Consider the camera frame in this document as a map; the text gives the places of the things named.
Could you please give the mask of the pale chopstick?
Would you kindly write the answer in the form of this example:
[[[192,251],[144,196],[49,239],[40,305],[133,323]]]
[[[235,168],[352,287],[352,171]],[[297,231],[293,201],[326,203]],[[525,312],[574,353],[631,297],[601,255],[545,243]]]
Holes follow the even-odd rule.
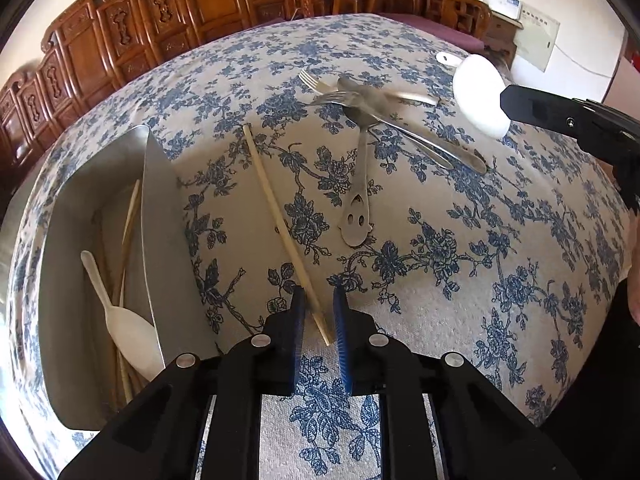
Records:
[[[136,220],[137,214],[140,209],[140,194],[141,194],[141,181],[134,182],[132,188],[129,205],[127,209],[124,229],[122,230],[122,244],[120,244],[120,259],[116,272],[116,282],[113,290],[113,299],[117,299],[117,305],[122,307],[124,305],[125,297],[125,283],[126,272],[129,262],[132,231],[134,230],[134,220]],[[124,392],[125,401],[129,403],[134,398],[134,389],[131,385],[130,374],[128,365],[122,352],[119,349],[116,350],[116,361],[120,375],[120,381],[122,382],[122,391]]]
[[[316,326],[324,343],[329,347],[335,342],[334,328],[326,320],[326,315],[324,314],[324,311],[321,307],[320,300],[316,291],[314,290],[314,286],[312,286],[311,279],[308,272],[306,271],[303,259],[300,258],[300,255],[294,245],[292,236],[290,232],[288,232],[288,227],[286,226],[286,223],[282,216],[282,212],[280,211],[277,197],[273,193],[268,174],[266,173],[265,167],[262,164],[262,159],[258,154],[254,136],[252,133],[252,128],[250,128],[249,124],[245,124],[243,126],[243,133],[248,150],[250,151],[250,158],[252,159],[253,165],[255,166],[258,180],[267,201],[271,217],[273,218],[274,224],[276,225],[276,228],[280,235],[280,239],[282,240],[282,244],[286,252],[288,253],[288,256],[290,257],[292,265],[294,266],[294,271],[299,279],[299,284],[306,292],[306,295],[310,302],[311,316],[316,323]]]

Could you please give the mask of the large white ceramic spoon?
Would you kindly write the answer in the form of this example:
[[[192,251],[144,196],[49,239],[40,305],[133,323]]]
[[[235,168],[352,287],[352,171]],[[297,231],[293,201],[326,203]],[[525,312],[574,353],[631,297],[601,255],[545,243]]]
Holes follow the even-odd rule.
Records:
[[[500,94],[506,84],[495,66],[478,54],[462,60],[440,51],[436,60],[454,68],[452,92],[463,116],[488,138],[501,140],[509,131],[511,119],[500,106]]]

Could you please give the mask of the metal rectangular tray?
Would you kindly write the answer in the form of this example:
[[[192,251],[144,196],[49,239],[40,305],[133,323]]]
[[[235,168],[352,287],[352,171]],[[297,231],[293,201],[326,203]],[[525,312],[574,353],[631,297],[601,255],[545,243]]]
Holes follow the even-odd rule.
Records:
[[[216,354],[175,170],[148,127],[101,148],[56,194],[38,312],[49,401],[73,430],[103,428],[180,354]]]

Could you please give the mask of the steel fork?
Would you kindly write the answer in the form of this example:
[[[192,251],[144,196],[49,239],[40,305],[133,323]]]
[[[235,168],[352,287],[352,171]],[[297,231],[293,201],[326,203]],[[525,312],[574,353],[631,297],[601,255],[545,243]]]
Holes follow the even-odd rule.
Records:
[[[413,141],[428,145],[431,148],[437,148],[439,151],[457,160],[478,174],[486,174],[488,168],[486,162],[480,156],[469,152],[458,144],[436,136],[434,132],[420,126],[403,126],[398,120],[390,117],[390,103],[388,100],[375,102],[372,98],[366,98],[357,92],[337,91],[332,93],[320,94],[320,98],[314,99],[314,104],[333,103],[347,107],[356,107],[363,113],[371,115],[378,122],[391,126],[398,131],[405,133]]]
[[[382,103],[385,100],[393,99],[398,101],[418,102],[426,105],[437,106],[440,103],[439,98],[434,96],[424,96],[424,94],[414,92],[403,92],[395,90],[381,90],[366,84],[356,84],[356,82],[347,81],[342,78],[334,86],[330,86],[320,79],[314,78],[306,70],[301,70],[297,74],[298,79],[306,86],[318,94],[326,94],[337,91],[357,92],[366,98],[372,98],[375,102]]]

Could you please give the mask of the blue floral tablecloth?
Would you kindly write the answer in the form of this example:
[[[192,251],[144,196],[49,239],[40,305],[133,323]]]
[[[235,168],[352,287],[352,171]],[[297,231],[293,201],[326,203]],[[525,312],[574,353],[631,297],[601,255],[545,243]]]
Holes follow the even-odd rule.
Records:
[[[44,243],[64,183],[102,148],[145,125],[174,167],[195,327],[228,350],[291,297],[296,276],[270,218],[242,128],[250,125],[292,239],[324,304],[335,285],[412,350],[456,350],[534,424],[565,405],[626,271],[628,212],[572,139],[513,126],[491,140],[452,100],[454,47],[373,14],[238,32],[154,68],[68,127],[35,180],[10,266],[9,354],[1,413],[21,451],[55,478],[91,439],[52,408],[47,358],[69,360],[81,333],[70,304],[47,310]],[[486,174],[443,170],[397,131],[369,136],[372,232],[347,246],[337,223],[358,130],[299,80],[347,76],[440,96],[396,118],[477,152]]]

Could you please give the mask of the carved wooden bench back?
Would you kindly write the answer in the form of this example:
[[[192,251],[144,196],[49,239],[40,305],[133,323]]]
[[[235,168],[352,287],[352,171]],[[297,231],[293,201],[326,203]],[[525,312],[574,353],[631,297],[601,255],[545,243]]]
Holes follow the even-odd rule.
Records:
[[[142,74],[209,41],[276,21],[382,12],[482,38],[480,0],[76,0],[43,35],[41,62],[1,86],[1,185],[14,188],[77,119]]]

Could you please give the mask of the white wall panel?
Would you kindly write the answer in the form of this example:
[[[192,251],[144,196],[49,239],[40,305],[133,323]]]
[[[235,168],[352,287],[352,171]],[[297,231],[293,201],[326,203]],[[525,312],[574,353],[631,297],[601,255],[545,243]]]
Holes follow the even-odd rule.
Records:
[[[551,58],[560,22],[523,3],[519,29],[514,37],[516,54],[544,72]]]

